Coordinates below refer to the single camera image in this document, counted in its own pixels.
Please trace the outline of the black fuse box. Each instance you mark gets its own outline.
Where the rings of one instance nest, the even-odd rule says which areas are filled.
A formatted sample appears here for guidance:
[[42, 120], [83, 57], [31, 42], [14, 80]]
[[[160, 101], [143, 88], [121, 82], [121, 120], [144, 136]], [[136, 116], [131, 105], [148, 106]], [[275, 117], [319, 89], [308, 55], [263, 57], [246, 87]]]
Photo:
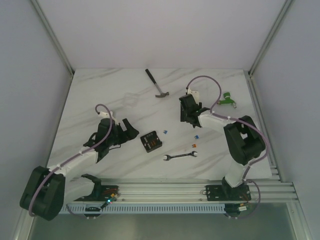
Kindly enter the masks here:
[[141, 136], [140, 140], [147, 153], [157, 150], [163, 145], [155, 130]]

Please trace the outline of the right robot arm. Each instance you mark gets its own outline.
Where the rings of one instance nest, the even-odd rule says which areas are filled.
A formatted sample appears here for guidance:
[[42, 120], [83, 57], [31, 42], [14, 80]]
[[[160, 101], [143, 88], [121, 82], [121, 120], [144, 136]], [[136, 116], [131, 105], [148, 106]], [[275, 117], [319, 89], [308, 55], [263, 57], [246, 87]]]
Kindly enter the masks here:
[[224, 134], [233, 162], [221, 181], [221, 193], [228, 200], [234, 199], [239, 194], [239, 187], [244, 185], [254, 160], [260, 161], [265, 157], [260, 155], [267, 150], [266, 138], [248, 115], [234, 118], [213, 111], [206, 114], [210, 109], [196, 103], [190, 93], [180, 97], [179, 103], [181, 122]]

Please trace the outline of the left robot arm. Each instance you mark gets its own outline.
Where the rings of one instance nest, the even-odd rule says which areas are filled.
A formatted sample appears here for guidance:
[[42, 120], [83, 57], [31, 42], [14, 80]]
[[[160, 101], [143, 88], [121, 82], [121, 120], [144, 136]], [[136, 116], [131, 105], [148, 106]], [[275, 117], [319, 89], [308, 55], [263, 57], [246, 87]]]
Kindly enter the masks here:
[[97, 131], [74, 156], [50, 167], [34, 168], [19, 206], [27, 210], [32, 217], [51, 221], [62, 207], [75, 200], [99, 200], [103, 195], [102, 181], [85, 173], [85, 170], [100, 162], [112, 146], [121, 146], [139, 135], [139, 131], [126, 118], [123, 123], [126, 129], [114, 119], [101, 119]]

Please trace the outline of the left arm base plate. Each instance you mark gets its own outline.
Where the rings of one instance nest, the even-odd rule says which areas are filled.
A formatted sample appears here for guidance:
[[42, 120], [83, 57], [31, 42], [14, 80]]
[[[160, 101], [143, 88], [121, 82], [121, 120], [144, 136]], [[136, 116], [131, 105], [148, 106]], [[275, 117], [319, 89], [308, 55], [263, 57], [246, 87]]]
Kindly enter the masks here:
[[112, 194], [117, 196], [118, 192], [118, 185], [101, 185], [99, 187], [94, 187], [90, 195], [82, 196], [76, 199], [75, 202], [105, 202], [111, 198]]

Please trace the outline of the clear fuse box lid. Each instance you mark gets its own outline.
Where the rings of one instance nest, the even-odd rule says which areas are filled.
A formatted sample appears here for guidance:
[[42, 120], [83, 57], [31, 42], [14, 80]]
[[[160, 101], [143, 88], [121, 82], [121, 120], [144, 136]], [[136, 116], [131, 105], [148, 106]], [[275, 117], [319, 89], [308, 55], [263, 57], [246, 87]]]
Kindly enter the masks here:
[[122, 101], [121, 101], [121, 104], [124, 107], [134, 108], [138, 105], [139, 99], [140, 99], [139, 94], [127, 92], [124, 94]]

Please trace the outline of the steel open-end wrench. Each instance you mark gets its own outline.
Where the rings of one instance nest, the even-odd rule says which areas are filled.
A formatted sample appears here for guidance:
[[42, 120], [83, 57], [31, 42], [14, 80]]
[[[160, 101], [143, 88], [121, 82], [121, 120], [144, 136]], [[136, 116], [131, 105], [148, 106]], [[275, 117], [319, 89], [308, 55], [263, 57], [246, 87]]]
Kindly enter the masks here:
[[183, 157], [197, 157], [198, 153], [196, 151], [192, 151], [190, 153], [184, 153], [184, 154], [178, 154], [178, 155], [164, 155], [163, 156], [163, 160], [164, 161], [170, 161], [172, 159], [176, 159], [176, 158], [183, 158]]

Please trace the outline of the claw hammer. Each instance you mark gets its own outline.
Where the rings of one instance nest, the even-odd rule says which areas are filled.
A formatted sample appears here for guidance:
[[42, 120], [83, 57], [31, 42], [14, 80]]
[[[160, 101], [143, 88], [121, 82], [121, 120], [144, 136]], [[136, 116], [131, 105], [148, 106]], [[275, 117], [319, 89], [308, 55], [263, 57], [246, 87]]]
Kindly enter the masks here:
[[156, 94], [155, 97], [156, 98], [165, 98], [166, 96], [169, 96], [170, 93], [169, 92], [163, 92], [161, 90], [161, 88], [158, 86], [155, 78], [153, 77], [153, 75], [151, 74], [149, 69], [145, 69], [146, 74], [148, 75], [148, 77], [150, 78], [150, 80], [152, 81], [152, 83], [154, 84], [154, 86], [157, 88], [157, 90], [159, 91], [159, 94]]

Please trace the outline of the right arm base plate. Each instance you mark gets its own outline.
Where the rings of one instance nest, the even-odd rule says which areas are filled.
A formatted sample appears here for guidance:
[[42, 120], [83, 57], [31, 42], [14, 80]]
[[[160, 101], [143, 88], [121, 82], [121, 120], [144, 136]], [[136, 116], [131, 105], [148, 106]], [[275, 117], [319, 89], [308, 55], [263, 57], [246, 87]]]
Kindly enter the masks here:
[[252, 199], [249, 187], [244, 184], [235, 188], [229, 185], [206, 185], [205, 192], [207, 200], [214, 202], [250, 201]]

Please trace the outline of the aluminium frame rail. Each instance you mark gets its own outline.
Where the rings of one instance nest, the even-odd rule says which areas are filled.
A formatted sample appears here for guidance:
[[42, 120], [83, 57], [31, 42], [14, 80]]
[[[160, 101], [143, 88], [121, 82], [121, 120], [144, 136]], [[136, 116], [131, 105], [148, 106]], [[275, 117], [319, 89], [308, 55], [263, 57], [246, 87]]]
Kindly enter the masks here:
[[56, 50], [60, 60], [62, 61], [64, 67], [66, 68], [67, 72], [69, 73], [70, 77], [72, 78], [75, 74], [75, 70], [73, 69], [65, 51], [62, 48], [62, 45], [60, 44], [56, 34], [54, 33], [54, 30], [45, 14], [45, 12], [43, 11], [41, 5], [39, 4], [38, 0], [30, 0], [29, 1], [33, 7], [33, 9], [35, 10], [36, 14], [38, 15], [41, 24], [43, 25], [46, 33], [48, 34], [48, 37], [54, 47], [54, 49]]

